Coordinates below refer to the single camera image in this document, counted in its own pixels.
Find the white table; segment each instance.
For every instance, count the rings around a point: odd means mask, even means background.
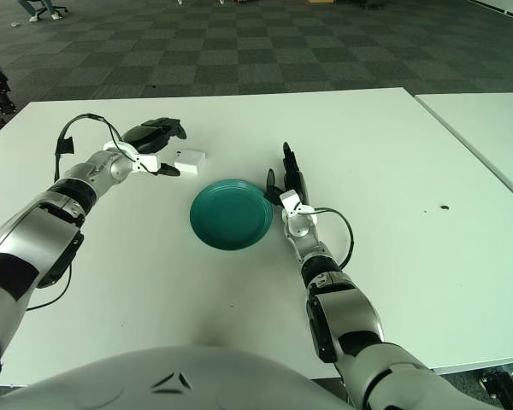
[[[416,99],[513,191],[513,92]]]
[[[0,131],[0,225],[48,187],[57,134],[84,112],[120,132],[180,118],[188,139],[173,139],[163,160],[184,148],[204,149],[208,161],[196,178],[135,174],[97,204],[68,293],[26,315],[0,384],[189,344],[246,350],[309,378],[336,376],[315,356],[279,215],[262,241],[236,252],[208,247],[189,224],[192,199],[207,184],[264,185],[269,167],[281,170],[286,140],[311,203],[351,220],[356,245],[346,272],[376,307],[388,341],[440,372],[513,361],[513,195],[403,89],[33,102]],[[108,140],[95,121],[71,131],[76,155],[62,170]],[[342,223],[323,216],[319,230],[343,255]],[[33,303],[58,294],[64,279]]]

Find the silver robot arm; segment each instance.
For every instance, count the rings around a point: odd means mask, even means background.
[[[84,239],[80,228],[98,199],[130,173],[178,174],[153,155],[172,135],[186,138],[177,120],[134,127],[66,171],[0,228],[0,358],[34,290],[54,284],[72,263]]]
[[[317,216],[308,205],[302,174],[288,145],[285,185],[268,173],[266,197],[282,206],[285,235],[292,244],[307,289],[306,311],[315,351],[334,363],[352,404],[360,409],[484,410],[495,407],[456,390],[403,348],[384,342],[378,313],[342,272],[319,240]]]

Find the black cable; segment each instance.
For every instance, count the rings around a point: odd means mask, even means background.
[[[114,134],[116,134],[116,137],[120,140],[120,141],[123,141],[123,138],[120,136],[120,133],[118,132],[118,130],[115,129],[115,127],[110,124],[107,120],[104,120],[104,123],[109,126],[113,131],[114,131]]]
[[[108,124],[109,126],[109,131],[110,131],[110,137],[112,138],[112,142],[114,143],[115,147],[120,151],[120,153],[125,156],[129,161],[131,162],[135,162],[135,160],[133,158],[131,158],[131,156],[129,156],[128,154],[126,154],[121,148],[120,148],[120,145],[118,145],[118,143],[116,142],[115,138],[114,138],[114,133],[112,132],[112,125],[111,124]]]
[[[55,299],[53,299],[52,301],[49,301],[49,302],[46,302],[46,303],[42,303],[41,305],[36,305],[36,306],[33,306],[33,307],[28,307],[27,308],[27,312],[30,312],[31,310],[45,308],[46,306],[49,306],[51,303],[55,303],[59,299],[61,299],[62,296],[65,293],[67,293],[67,289],[68,289],[68,286],[70,285],[70,279],[71,278],[72,278],[72,264],[68,265],[68,281],[67,281],[67,285],[65,286],[65,289],[62,290],[61,294],[58,297],[56,297]]]
[[[342,220],[344,221],[345,225],[348,228],[348,232],[350,233],[350,247],[348,248],[348,255],[346,255],[346,257],[344,258],[342,263],[339,264],[339,268],[344,269],[346,267],[346,265],[348,264],[348,262],[350,261],[351,254],[353,253],[353,245],[354,245],[353,230],[351,229],[350,221],[341,212],[337,211],[336,209],[332,209],[332,208],[316,208],[315,212],[301,212],[300,214],[301,215],[317,215],[317,214],[324,214],[326,212],[331,212],[333,214],[337,214],[340,218],[342,218]]]
[[[55,174],[53,175],[53,183],[59,180],[59,162],[61,161],[61,154],[55,154]]]

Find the teal plastic plate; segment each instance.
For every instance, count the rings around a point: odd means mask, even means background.
[[[227,179],[202,190],[190,208],[190,223],[209,246],[224,250],[247,248],[272,224],[272,205],[258,187]]]

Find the white box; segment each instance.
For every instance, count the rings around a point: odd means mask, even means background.
[[[191,173],[198,175],[205,163],[205,153],[201,151],[190,151],[184,149],[177,151],[174,166],[180,173]]]

